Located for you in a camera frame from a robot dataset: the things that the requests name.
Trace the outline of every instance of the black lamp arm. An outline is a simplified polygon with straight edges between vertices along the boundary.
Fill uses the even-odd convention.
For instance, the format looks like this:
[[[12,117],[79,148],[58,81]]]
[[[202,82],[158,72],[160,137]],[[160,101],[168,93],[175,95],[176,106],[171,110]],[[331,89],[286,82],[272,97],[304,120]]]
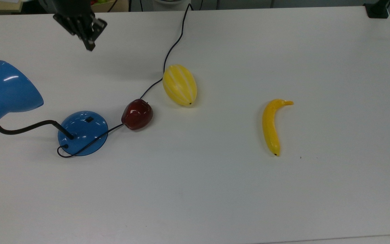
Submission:
[[[5,135],[17,135],[17,134],[20,134],[20,133],[24,133],[24,132],[33,130],[33,129],[37,128],[37,127],[41,127],[43,125],[53,125],[59,131],[61,131],[64,135],[66,135],[69,139],[71,139],[71,140],[74,139],[74,136],[72,134],[70,134],[66,129],[64,129],[58,122],[56,122],[54,120],[45,120],[45,121],[38,122],[38,123],[36,123],[34,125],[30,125],[30,126],[27,126],[25,128],[18,129],[18,130],[6,130],[6,129],[2,128],[1,125],[0,125],[0,133],[3,133]]]

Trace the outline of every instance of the yellow banana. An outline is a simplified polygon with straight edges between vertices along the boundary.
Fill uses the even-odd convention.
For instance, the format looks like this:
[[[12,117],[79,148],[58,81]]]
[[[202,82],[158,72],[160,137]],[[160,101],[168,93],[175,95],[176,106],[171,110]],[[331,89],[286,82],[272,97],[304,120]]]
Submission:
[[[174,102],[189,106],[195,101],[197,88],[194,77],[182,65],[170,65],[165,70],[162,84],[165,92]]]
[[[275,156],[280,155],[281,145],[279,143],[278,134],[275,128],[275,113],[278,109],[285,105],[293,105],[292,101],[284,101],[275,99],[267,104],[263,112],[263,133],[267,146]]]

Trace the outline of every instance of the black cable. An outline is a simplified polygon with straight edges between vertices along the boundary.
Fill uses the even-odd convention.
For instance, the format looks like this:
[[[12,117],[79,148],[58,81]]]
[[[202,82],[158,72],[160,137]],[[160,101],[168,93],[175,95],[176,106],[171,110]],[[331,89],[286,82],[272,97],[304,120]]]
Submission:
[[[145,96],[145,94],[147,94],[147,92],[148,92],[148,91],[150,91],[150,89],[152,89],[152,88],[153,88],[153,86],[155,86],[157,83],[161,82],[161,81],[162,81],[162,79],[163,79],[163,78],[161,78],[160,80],[158,80],[158,81],[154,82],[154,84],[153,84],[153,85],[151,85],[151,86],[150,86],[150,87],[147,89],[147,91],[145,91],[145,92],[144,92],[144,94],[142,94],[142,96],[140,97],[140,99],[142,99],[142,98]]]
[[[65,136],[67,136],[70,140],[74,139],[74,137],[55,120],[44,120],[42,122],[35,123],[34,125],[30,125],[30,126],[27,126],[25,128],[17,129],[17,130],[6,130],[6,129],[2,128],[0,125],[0,133],[3,133],[5,135],[17,135],[17,134],[25,133],[25,132],[33,130],[35,128],[44,126],[44,125],[53,125],[59,131],[61,131]]]
[[[183,16],[183,21],[181,22],[181,34],[180,34],[180,37],[178,38],[178,40],[172,45],[172,47],[169,49],[168,53],[167,53],[167,56],[165,57],[165,60],[164,60],[164,73],[165,73],[165,67],[167,66],[167,59],[168,59],[168,56],[169,54],[171,53],[172,49],[175,47],[175,45],[178,44],[178,42],[181,40],[181,37],[183,37],[183,30],[184,30],[184,27],[185,27],[185,19],[186,19],[186,15],[188,13],[188,10],[189,10],[189,7],[191,8],[191,10],[193,11],[193,7],[192,7],[192,4],[188,4],[187,8],[186,8],[186,11],[185,11],[185,15]],[[140,97],[140,99],[142,99],[145,94],[147,94],[148,91],[150,91],[150,89],[153,88],[153,86],[157,85],[159,82],[161,82],[163,79],[163,77],[156,81],[155,83],[153,83],[153,85],[151,85],[145,92],[144,94],[142,94],[142,96]]]
[[[58,153],[58,155],[60,155],[60,156],[63,157],[63,158],[71,158],[71,157],[74,157],[74,156],[80,154],[81,152],[83,152],[85,149],[87,149],[87,148],[90,147],[91,145],[93,145],[96,141],[98,141],[98,140],[99,140],[100,138],[102,138],[104,135],[110,133],[111,131],[113,131],[113,130],[115,130],[115,129],[117,129],[117,128],[123,126],[123,125],[124,125],[124,124],[119,124],[119,125],[113,127],[112,129],[106,131],[105,133],[103,133],[102,135],[98,136],[96,139],[92,140],[92,141],[91,141],[90,143],[88,143],[85,147],[83,147],[81,150],[77,151],[77,152],[74,153],[74,154],[70,154],[70,153],[67,152],[67,153],[69,154],[69,156],[63,156],[63,155],[61,155],[61,153],[59,153],[59,149],[60,149],[60,148],[68,148],[68,145],[67,145],[67,144],[62,145],[62,146],[59,146],[59,147],[57,148],[57,153]]]
[[[115,6],[115,3],[117,2],[118,0],[115,0],[115,2],[112,4],[112,6],[109,8],[108,10],[108,13],[112,10],[112,8]]]
[[[165,72],[165,67],[166,67],[166,65],[167,65],[167,59],[168,59],[169,54],[171,53],[172,49],[178,44],[178,42],[179,42],[179,41],[181,40],[181,38],[183,37],[183,30],[184,30],[186,15],[187,15],[187,13],[188,13],[189,7],[191,8],[192,11],[194,10],[193,7],[192,7],[192,5],[189,3],[188,6],[187,6],[187,8],[186,8],[185,15],[183,16],[183,21],[182,21],[182,23],[181,23],[181,34],[180,34],[180,37],[179,37],[178,40],[172,45],[172,47],[169,49],[169,51],[168,51],[168,53],[167,53],[167,56],[165,57],[165,60],[164,60],[164,72]],[[140,99],[142,99],[142,98],[145,96],[145,94],[147,94],[147,92],[150,91],[150,89],[152,89],[155,85],[157,85],[159,82],[161,82],[162,79],[163,79],[163,78],[161,78],[160,80],[158,80],[158,81],[156,81],[155,83],[153,83],[153,85],[151,85],[151,86],[144,92],[144,94],[142,94],[142,96],[141,96]],[[71,157],[73,157],[73,156],[76,156],[76,155],[78,155],[79,153],[81,153],[82,151],[84,151],[85,149],[87,149],[89,146],[93,145],[97,140],[99,140],[100,138],[102,138],[104,135],[110,133],[111,131],[113,131],[113,130],[115,130],[115,129],[117,129],[117,128],[123,126],[123,125],[124,125],[124,124],[119,124],[119,125],[115,126],[114,128],[108,130],[107,132],[103,133],[102,135],[100,135],[100,136],[97,137],[96,139],[92,140],[90,143],[88,143],[88,145],[86,145],[85,147],[83,147],[81,150],[79,150],[78,152],[76,152],[76,153],[74,153],[74,154],[68,153],[69,156],[63,156],[63,155],[59,152],[60,148],[68,148],[68,145],[67,145],[67,144],[66,144],[66,145],[62,145],[62,146],[59,146],[59,147],[57,148],[57,153],[58,153],[58,155],[60,155],[60,156],[63,157],[63,158],[71,158]]]
[[[185,11],[185,15],[183,16],[183,22],[181,23],[181,34],[180,34],[180,37],[178,38],[178,40],[172,45],[172,47],[169,49],[168,53],[167,53],[167,56],[165,57],[165,61],[164,61],[164,73],[165,73],[165,65],[167,64],[167,59],[168,59],[168,56],[170,54],[170,52],[172,51],[172,49],[175,47],[175,45],[177,45],[177,43],[180,41],[181,37],[183,37],[183,29],[185,27],[185,19],[186,19],[186,14],[188,13],[188,10],[189,10],[189,7],[191,7],[191,10],[193,11],[194,8],[192,7],[192,4],[188,4],[188,7],[186,8],[186,11]]]

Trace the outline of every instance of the power cord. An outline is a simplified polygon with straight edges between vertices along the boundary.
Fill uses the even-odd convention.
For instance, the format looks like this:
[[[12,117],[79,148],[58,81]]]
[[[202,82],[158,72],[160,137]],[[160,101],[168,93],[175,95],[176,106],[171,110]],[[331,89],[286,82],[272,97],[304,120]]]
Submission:
[[[186,11],[185,11],[185,14],[183,16],[183,21],[181,22],[181,34],[180,34],[180,37],[178,38],[178,40],[172,45],[172,47],[169,49],[168,53],[167,53],[167,56],[165,57],[165,60],[164,60],[164,69],[163,69],[163,73],[165,72],[165,67],[167,66],[167,59],[169,57],[169,54],[171,53],[172,49],[178,44],[178,42],[180,42],[181,38],[183,37],[183,30],[184,30],[184,27],[185,27],[185,20],[186,20],[186,15],[188,13],[188,10],[189,10],[189,7],[191,8],[191,10],[193,11],[193,7],[192,5],[189,3],[187,8],[186,8]],[[140,99],[142,99],[148,91],[150,91],[150,89],[152,89],[155,85],[157,85],[159,82],[162,81],[163,78],[161,78],[160,80],[156,81],[153,83],[153,85],[151,85],[145,92],[144,94],[142,94],[142,96],[140,97]],[[92,140],[90,143],[88,143],[85,147],[83,147],[81,150],[79,150],[78,152],[74,153],[74,154],[69,154],[68,156],[64,156],[62,155],[59,150],[60,148],[68,148],[68,145],[62,145],[62,146],[59,146],[57,148],[57,153],[59,156],[63,157],[63,158],[71,158],[71,157],[74,157],[74,156],[77,156],[79,153],[83,152],[85,149],[87,149],[88,147],[90,147],[91,145],[93,145],[96,141],[98,141],[100,138],[104,137],[105,135],[109,134],[111,131],[119,128],[119,127],[122,127],[124,126],[124,124],[119,124],[113,128],[111,128],[110,130],[106,131],[105,133],[103,133],[102,135],[100,135],[99,137],[95,138],[94,140]]]
[[[107,11],[107,13],[109,13],[112,8],[115,6],[115,3],[117,2],[118,0],[115,0],[115,2],[112,4],[112,6],[109,8],[109,10]]]

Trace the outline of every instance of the red apple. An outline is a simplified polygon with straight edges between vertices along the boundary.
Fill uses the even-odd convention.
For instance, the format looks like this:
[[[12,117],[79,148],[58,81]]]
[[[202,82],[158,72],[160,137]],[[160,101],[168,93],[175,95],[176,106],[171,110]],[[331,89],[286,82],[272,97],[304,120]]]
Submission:
[[[142,99],[129,103],[124,110],[121,122],[131,130],[138,130],[150,123],[153,109]]]

